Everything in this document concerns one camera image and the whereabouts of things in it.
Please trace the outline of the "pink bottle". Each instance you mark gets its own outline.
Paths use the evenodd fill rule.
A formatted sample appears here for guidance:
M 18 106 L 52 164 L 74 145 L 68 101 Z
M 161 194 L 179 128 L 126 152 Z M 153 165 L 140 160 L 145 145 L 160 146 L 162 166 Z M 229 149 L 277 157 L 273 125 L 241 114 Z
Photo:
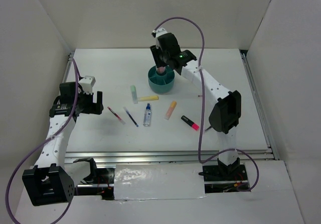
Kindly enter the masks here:
M 156 69 L 157 73 L 162 74 L 166 70 L 166 67 L 159 67 Z

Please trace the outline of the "blue cap spray bottle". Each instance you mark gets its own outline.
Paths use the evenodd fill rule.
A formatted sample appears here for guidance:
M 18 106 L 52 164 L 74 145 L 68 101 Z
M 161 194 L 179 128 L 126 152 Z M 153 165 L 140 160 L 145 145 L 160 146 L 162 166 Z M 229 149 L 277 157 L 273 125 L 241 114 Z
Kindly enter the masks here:
M 146 105 L 145 112 L 144 112 L 143 125 L 145 127 L 149 127 L 150 121 L 151 121 L 151 107 L 150 107 L 150 104 L 148 103 Z

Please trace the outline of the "black pink highlighter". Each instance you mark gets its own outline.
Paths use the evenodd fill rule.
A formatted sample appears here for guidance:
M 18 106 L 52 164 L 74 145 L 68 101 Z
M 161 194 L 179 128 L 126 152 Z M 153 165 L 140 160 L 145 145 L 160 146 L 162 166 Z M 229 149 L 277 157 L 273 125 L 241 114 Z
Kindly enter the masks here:
M 190 120 L 188 117 L 182 116 L 181 120 L 183 120 L 186 124 L 188 124 L 195 131 L 197 131 L 199 129 L 199 126 L 196 123 L 194 123 L 192 120 Z

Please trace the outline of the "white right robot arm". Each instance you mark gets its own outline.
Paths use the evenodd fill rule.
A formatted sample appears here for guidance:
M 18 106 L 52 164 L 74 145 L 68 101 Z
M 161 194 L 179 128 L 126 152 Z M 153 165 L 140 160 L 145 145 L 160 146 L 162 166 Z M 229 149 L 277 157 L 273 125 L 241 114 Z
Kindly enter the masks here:
M 150 47 L 155 68 L 148 73 L 150 82 L 166 85 L 176 73 L 202 91 L 202 101 L 213 109 L 209 123 L 219 137 L 221 148 L 218 167 L 221 178 L 231 179 L 236 174 L 240 159 L 236 148 L 236 127 L 241 117 L 241 94 L 220 84 L 201 65 L 200 57 L 189 50 L 181 50 L 174 34 L 164 28 L 154 30 L 155 44 Z

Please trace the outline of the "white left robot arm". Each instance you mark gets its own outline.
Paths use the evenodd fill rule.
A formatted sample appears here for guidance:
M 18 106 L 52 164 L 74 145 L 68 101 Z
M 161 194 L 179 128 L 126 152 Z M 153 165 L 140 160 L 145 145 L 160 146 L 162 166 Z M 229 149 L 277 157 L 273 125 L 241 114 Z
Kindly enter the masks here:
M 59 85 L 60 94 L 49 111 L 48 142 L 34 167 L 25 170 L 22 176 L 34 206 L 70 203 L 81 181 L 94 183 L 99 177 L 93 158 L 77 159 L 70 167 L 65 167 L 69 139 L 79 115 L 102 114 L 102 92 L 93 93 L 94 84 L 93 76 L 85 76 L 78 83 Z

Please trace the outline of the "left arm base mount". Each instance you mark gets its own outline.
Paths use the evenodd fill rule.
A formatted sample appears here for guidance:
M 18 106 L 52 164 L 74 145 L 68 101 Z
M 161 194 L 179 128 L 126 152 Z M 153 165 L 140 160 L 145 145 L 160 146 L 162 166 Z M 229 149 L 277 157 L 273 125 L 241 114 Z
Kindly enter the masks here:
M 98 168 L 93 158 L 76 159 L 72 167 L 82 177 L 75 184 L 76 196 L 97 195 L 103 200 L 114 200 L 115 168 Z

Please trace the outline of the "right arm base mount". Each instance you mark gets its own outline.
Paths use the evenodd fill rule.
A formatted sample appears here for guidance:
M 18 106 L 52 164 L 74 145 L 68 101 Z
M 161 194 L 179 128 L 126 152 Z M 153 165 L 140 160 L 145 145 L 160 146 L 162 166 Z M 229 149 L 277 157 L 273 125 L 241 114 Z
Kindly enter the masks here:
M 222 174 L 218 165 L 203 166 L 198 174 L 203 177 L 205 193 L 239 192 L 249 189 L 248 175 L 244 164 L 230 174 Z

